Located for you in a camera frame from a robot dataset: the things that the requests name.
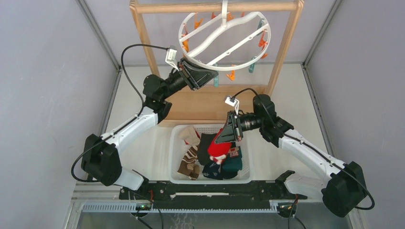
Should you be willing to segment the dark green sock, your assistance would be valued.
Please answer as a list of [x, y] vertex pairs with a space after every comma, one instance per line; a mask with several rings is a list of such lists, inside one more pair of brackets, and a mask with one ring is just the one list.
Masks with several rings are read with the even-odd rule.
[[227, 172], [237, 172], [242, 170], [242, 149], [241, 147], [233, 147], [228, 151], [225, 161], [222, 163], [222, 170]]

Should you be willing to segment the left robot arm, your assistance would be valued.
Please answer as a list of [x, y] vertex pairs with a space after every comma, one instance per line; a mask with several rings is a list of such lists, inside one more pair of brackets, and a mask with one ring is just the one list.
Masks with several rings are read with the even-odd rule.
[[145, 198], [149, 194], [149, 186], [145, 183], [147, 179], [135, 170], [123, 168], [120, 154], [137, 137], [168, 116], [172, 103], [167, 98], [185, 87], [198, 90], [218, 74], [182, 58], [166, 79], [154, 74], [146, 76], [143, 81], [145, 100], [141, 110], [110, 132], [88, 136], [81, 156], [81, 168], [93, 177], [94, 182], [126, 187], [136, 198]]

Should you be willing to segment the navy sock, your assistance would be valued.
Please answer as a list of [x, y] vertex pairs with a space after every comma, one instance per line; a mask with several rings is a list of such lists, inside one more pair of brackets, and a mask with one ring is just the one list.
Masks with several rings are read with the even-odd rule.
[[225, 171], [221, 170], [222, 179], [232, 179], [238, 175], [237, 171]]

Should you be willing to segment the white round clip hanger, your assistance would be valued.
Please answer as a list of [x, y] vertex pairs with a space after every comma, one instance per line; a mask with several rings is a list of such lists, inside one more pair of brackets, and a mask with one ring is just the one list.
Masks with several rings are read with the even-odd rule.
[[233, 71], [248, 68], [268, 55], [272, 31], [259, 11], [236, 16], [228, 1], [210, 19], [192, 12], [182, 21], [178, 42], [184, 58], [205, 69]]

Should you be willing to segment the beige reindeer sock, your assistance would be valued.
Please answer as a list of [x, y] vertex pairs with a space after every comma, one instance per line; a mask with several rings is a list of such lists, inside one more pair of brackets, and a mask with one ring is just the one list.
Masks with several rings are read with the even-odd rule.
[[185, 127], [180, 133], [179, 138], [187, 145], [198, 146], [200, 144], [200, 136], [192, 125]]

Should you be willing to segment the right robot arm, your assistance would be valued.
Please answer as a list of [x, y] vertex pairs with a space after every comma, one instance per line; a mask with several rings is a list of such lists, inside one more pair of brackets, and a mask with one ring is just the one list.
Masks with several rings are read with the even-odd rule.
[[284, 173], [282, 182], [276, 185], [281, 198], [293, 194], [322, 200], [325, 207], [338, 217], [345, 217], [360, 202], [370, 197], [361, 166], [356, 162], [345, 163], [314, 146], [292, 124], [275, 111], [269, 95], [255, 95], [252, 113], [239, 113], [239, 101], [235, 96], [224, 100], [233, 107], [227, 120], [214, 139], [216, 144], [241, 141], [245, 131], [258, 129], [261, 136], [275, 147], [289, 152], [310, 168], [317, 178], [300, 176], [294, 171]]

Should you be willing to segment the brown striped sock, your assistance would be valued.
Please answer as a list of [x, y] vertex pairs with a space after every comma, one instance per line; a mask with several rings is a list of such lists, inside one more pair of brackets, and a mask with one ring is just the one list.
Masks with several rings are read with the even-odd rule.
[[186, 176], [190, 180], [196, 180], [199, 177], [200, 166], [197, 164], [198, 146], [191, 146], [183, 156], [177, 173]]

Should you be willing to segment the black grey sock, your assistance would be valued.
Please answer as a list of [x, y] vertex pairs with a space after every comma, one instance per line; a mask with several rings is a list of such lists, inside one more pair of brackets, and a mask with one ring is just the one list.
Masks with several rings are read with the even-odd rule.
[[201, 134], [200, 144], [197, 150], [198, 162], [205, 166], [211, 162], [210, 155], [208, 153], [208, 148], [214, 140], [216, 134]]

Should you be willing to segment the white perforated plastic basket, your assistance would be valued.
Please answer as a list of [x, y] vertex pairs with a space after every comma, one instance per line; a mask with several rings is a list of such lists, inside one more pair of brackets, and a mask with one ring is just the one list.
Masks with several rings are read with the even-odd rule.
[[230, 152], [220, 164], [207, 151], [221, 131], [220, 124], [178, 125], [171, 132], [169, 175], [174, 184], [245, 184], [252, 167], [248, 139], [230, 144]]

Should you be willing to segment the red sock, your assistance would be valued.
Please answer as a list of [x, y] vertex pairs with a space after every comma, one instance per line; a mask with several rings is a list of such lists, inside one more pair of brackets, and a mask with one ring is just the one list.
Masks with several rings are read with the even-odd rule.
[[225, 143], [216, 143], [216, 139], [222, 132], [222, 128], [220, 131], [216, 134], [214, 137], [214, 140], [211, 142], [210, 146], [208, 147], [208, 154], [209, 154], [209, 159], [213, 162], [215, 162], [218, 165], [221, 165], [229, 152], [229, 150], [232, 148], [232, 143], [231, 142], [225, 142]]

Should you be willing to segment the dark printed sock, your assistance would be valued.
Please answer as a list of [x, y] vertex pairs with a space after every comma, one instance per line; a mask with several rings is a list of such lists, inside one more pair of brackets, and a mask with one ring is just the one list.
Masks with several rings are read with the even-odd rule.
[[215, 162], [206, 164], [202, 170], [202, 175], [209, 179], [223, 180], [221, 176], [221, 165]]

